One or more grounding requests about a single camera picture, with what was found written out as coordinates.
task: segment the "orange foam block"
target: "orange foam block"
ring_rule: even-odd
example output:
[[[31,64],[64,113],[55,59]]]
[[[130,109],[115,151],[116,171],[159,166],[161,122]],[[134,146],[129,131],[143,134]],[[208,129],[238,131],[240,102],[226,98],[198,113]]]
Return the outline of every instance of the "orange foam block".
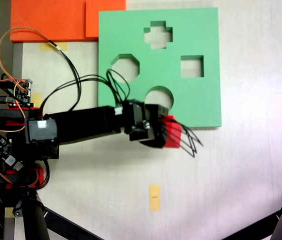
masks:
[[[55,42],[95,41],[99,11],[125,9],[126,0],[11,0],[11,28],[34,28]],[[45,42],[37,33],[22,29],[11,32],[10,40]]]
[[[86,39],[97,41],[99,38],[99,12],[124,10],[126,10],[126,0],[86,0]]]

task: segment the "wooden surface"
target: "wooden surface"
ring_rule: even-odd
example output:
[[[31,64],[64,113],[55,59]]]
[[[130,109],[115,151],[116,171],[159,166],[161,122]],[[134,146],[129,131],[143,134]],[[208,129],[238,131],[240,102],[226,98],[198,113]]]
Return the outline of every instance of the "wooden surface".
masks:
[[[196,130],[204,148],[195,159],[125,135],[63,146],[39,191],[47,207],[106,240],[218,240],[282,206],[282,0],[127,1],[128,10],[181,7],[218,7],[222,127]],[[80,74],[97,72],[96,43],[73,42],[66,54]],[[56,52],[35,44],[23,46],[22,77],[43,96],[72,79]],[[66,111],[75,91],[45,110]],[[79,107],[95,106],[96,86],[83,91]],[[150,212],[152,184],[161,203]]]

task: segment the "green shape sorter board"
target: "green shape sorter board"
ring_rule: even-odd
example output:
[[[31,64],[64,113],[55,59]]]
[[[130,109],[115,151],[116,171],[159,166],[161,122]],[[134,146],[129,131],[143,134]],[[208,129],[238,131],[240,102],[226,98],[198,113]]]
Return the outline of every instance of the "green shape sorter board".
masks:
[[[166,48],[145,43],[151,26],[172,32]],[[173,95],[169,114],[188,127],[220,127],[220,62],[217,8],[103,11],[99,13],[99,74],[120,57],[139,63],[139,75],[129,83],[129,99],[144,102],[150,90],[168,89]],[[201,77],[182,77],[181,60],[199,59]],[[98,85],[99,106],[114,106],[107,86]]]

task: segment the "octagonal hole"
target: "octagonal hole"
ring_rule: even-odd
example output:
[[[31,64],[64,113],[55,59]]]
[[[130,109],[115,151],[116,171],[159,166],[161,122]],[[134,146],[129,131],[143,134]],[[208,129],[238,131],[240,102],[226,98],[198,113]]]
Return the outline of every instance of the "octagonal hole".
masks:
[[[145,103],[159,104],[170,110],[174,103],[174,97],[168,88],[164,86],[155,86],[147,93]]]
[[[135,80],[140,73],[140,62],[132,54],[119,54],[111,65],[112,69],[121,74],[128,83]],[[116,74],[113,77],[118,83],[124,83]]]

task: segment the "masking tape strip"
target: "masking tape strip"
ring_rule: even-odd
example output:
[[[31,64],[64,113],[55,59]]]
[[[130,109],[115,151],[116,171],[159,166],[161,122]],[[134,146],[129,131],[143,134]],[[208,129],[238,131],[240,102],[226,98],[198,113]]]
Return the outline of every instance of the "masking tape strip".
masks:
[[[149,187],[150,212],[160,209],[160,186],[150,185]]]
[[[66,41],[64,42],[56,42],[56,45],[60,47],[62,51],[67,51],[68,50],[68,43]],[[54,47],[51,43],[49,42],[40,42],[39,43],[39,48],[40,52],[49,52],[49,51],[58,51],[56,47]]]

